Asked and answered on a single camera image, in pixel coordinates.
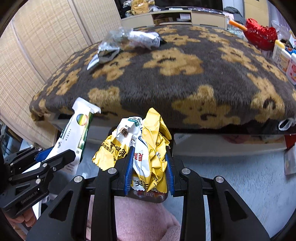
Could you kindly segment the person's left hand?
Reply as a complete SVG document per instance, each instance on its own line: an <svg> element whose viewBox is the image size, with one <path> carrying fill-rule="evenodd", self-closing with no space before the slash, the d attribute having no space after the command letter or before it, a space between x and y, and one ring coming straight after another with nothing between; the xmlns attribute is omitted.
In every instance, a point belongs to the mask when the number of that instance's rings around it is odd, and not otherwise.
<svg viewBox="0 0 296 241"><path fill-rule="evenodd" d="M18 235L23 240L26 240L27 235L21 230L19 224L24 223L26 227L32 227L37 222L37 218L34 214L33 208L31 207L27 209L23 214L16 218L9 217L5 211L4 214L13 229L18 233Z"/></svg>

